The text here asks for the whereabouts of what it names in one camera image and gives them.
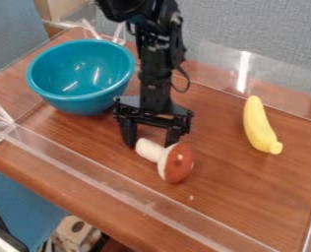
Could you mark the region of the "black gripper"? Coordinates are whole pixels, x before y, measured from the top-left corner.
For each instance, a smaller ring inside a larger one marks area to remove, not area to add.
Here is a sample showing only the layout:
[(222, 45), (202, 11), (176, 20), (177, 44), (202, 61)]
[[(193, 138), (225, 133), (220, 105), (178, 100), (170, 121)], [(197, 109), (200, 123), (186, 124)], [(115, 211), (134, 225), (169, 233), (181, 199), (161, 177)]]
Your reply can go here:
[(122, 140), (134, 148), (137, 125), (166, 129), (165, 146), (180, 142), (181, 136), (192, 130), (194, 113), (172, 100), (172, 77), (152, 78), (139, 75), (139, 95), (117, 96), (114, 115)]

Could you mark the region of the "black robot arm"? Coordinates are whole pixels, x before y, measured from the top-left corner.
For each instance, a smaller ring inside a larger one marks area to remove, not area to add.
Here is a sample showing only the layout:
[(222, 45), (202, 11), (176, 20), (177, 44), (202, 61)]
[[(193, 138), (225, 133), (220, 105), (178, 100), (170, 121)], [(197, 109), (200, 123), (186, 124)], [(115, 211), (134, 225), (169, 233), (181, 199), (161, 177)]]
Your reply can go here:
[(184, 18), (176, 0), (95, 0), (106, 18), (126, 25), (135, 37), (139, 59), (139, 95), (114, 98), (114, 117), (122, 139), (135, 146), (137, 126), (168, 131), (165, 144), (180, 142), (190, 132), (194, 113), (176, 104), (172, 92), (173, 72), (182, 71), (186, 47), (182, 39)]

